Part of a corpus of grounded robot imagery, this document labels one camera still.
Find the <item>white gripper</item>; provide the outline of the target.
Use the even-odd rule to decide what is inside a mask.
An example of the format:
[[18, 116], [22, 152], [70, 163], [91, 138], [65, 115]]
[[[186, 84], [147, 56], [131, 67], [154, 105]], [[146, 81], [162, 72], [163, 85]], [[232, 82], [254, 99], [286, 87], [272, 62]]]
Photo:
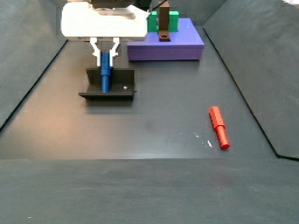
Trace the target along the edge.
[[134, 5], [126, 8], [95, 8], [89, 2], [69, 2], [62, 9], [61, 31], [67, 39], [85, 40], [90, 38], [101, 67], [101, 50], [98, 38], [114, 38], [110, 49], [110, 66], [118, 56], [121, 38], [143, 39], [147, 34], [149, 12]]

